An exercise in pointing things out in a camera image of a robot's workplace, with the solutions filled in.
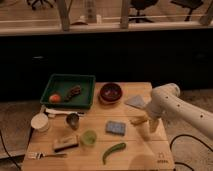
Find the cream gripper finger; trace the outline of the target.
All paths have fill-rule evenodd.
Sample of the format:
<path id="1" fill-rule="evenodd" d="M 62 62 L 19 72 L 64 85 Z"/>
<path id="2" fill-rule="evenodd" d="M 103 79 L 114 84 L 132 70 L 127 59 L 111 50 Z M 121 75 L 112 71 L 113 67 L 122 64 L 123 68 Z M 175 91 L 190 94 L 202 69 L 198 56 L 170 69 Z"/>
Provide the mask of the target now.
<path id="1" fill-rule="evenodd" d="M 151 133 L 154 133 L 159 125 L 159 120 L 158 119 L 150 119 L 149 120 L 149 130 Z"/>

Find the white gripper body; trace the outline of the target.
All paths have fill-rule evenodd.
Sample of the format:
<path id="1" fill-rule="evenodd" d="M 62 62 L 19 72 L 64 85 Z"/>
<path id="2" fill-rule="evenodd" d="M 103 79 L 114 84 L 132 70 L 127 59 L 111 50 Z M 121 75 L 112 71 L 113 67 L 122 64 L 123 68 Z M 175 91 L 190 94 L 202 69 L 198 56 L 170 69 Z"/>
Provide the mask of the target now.
<path id="1" fill-rule="evenodd" d="M 152 119 L 159 119 L 163 113 L 163 108 L 152 101 L 146 105 L 145 110 Z"/>

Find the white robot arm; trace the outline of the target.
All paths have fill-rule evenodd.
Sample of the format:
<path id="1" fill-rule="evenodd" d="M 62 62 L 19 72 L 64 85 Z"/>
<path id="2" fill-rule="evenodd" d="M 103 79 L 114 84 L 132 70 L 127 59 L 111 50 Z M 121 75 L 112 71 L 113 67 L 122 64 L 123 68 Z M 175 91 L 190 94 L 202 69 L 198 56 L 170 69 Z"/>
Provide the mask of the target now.
<path id="1" fill-rule="evenodd" d="M 213 140 L 213 113 L 181 100 L 178 85 L 169 83 L 155 87 L 150 95 L 145 109 L 151 119 L 159 119 L 164 111 L 171 112 Z"/>

